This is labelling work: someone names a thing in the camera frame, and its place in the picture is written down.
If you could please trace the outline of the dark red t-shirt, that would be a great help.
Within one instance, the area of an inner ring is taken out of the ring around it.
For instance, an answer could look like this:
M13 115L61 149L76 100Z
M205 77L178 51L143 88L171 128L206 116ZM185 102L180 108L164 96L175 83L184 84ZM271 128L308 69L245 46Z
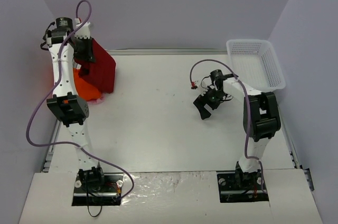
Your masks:
M74 60L80 65L79 77L82 80L100 92L114 92L116 61L95 39L90 40L89 51L75 56Z

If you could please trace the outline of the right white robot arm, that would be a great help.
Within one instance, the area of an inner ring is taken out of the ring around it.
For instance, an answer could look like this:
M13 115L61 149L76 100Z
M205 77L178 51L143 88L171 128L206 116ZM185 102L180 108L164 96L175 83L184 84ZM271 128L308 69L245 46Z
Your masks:
M273 92L262 92L237 79L233 74L214 70L211 84L193 102L202 120L211 116L205 108L217 109L228 96L243 104L243 128L246 133L243 156L236 163L234 182L245 189L261 171L261 159L270 139L280 130L277 99Z

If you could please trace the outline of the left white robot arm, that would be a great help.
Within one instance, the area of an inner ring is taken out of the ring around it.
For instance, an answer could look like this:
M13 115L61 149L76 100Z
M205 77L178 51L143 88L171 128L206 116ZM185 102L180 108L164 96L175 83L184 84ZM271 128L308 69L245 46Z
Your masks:
M46 104L52 114L68 130L76 149L79 171L76 184L87 193L105 188L106 177L97 159L92 157L92 144L86 119L89 117L87 101L78 95L73 76L73 55L81 49L80 41L72 40L73 22L67 17L55 20L56 28L47 30L46 44L53 63L54 87Z

